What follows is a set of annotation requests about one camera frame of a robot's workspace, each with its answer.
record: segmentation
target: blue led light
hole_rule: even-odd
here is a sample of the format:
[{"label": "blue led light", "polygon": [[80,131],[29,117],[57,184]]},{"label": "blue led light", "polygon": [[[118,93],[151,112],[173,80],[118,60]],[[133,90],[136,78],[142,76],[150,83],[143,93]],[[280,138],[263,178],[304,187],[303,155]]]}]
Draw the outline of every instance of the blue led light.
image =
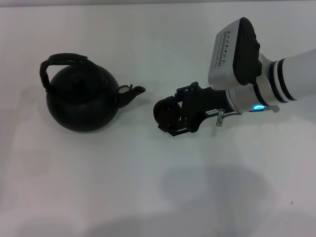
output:
[{"label": "blue led light", "polygon": [[253,107],[254,110],[263,110],[265,108],[265,106],[263,105],[256,105]]}]

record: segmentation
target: white table surface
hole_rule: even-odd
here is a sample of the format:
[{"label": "white table surface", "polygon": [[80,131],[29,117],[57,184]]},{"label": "white table surface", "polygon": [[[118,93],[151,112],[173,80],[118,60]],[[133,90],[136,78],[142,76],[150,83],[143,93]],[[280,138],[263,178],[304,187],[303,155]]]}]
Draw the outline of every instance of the white table surface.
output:
[{"label": "white table surface", "polygon": [[[1,237],[316,235],[316,97],[216,118],[171,137],[154,104],[207,85],[215,36],[252,22],[278,60],[316,48],[316,2],[0,9]],[[106,129],[51,117],[39,77],[55,53],[86,55],[119,84],[146,87]],[[50,67],[50,78],[60,68]]]}]

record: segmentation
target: kettle handle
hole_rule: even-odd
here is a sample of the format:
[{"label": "kettle handle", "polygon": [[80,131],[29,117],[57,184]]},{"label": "kettle handle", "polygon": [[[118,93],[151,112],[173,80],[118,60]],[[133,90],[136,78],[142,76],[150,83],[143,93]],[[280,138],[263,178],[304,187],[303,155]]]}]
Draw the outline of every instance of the kettle handle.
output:
[{"label": "kettle handle", "polygon": [[93,64],[88,57],[82,56],[75,53],[59,53],[50,56],[46,61],[42,62],[40,65],[39,75],[41,83],[47,92],[55,92],[55,88],[51,86],[47,74],[47,68],[51,65],[78,65],[78,64]]}]

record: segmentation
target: kettle spout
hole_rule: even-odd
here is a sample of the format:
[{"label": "kettle spout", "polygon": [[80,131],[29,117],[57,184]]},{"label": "kettle spout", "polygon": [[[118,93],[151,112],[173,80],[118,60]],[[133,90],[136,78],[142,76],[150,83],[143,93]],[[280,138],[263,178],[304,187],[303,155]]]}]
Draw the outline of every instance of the kettle spout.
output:
[{"label": "kettle spout", "polygon": [[146,89],[142,86],[123,85],[118,88],[118,107],[123,108],[128,105],[136,96],[144,93]]}]

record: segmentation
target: black kettle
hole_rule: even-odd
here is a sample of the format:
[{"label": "black kettle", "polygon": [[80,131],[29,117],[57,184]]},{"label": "black kettle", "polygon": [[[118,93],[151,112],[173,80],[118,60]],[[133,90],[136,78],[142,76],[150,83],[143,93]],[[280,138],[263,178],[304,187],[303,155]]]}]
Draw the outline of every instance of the black kettle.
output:
[{"label": "black kettle", "polygon": [[[68,65],[51,82],[47,68]],[[46,89],[46,102],[54,119],[63,127],[88,132],[97,130],[113,119],[119,108],[128,105],[145,88],[118,85],[104,68],[87,57],[72,53],[55,54],[42,62],[39,71]]]}]

